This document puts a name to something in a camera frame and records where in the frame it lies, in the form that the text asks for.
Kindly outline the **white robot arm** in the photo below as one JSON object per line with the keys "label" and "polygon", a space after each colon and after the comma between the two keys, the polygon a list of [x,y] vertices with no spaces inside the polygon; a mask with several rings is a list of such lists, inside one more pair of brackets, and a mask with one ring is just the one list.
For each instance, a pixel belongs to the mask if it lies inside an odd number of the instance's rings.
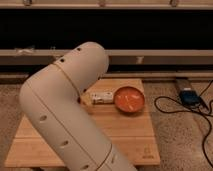
{"label": "white robot arm", "polygon": [[105,49],[86,42],[21,87],[23,112],[70,171],[137,171],[79,104],[108,66]]}

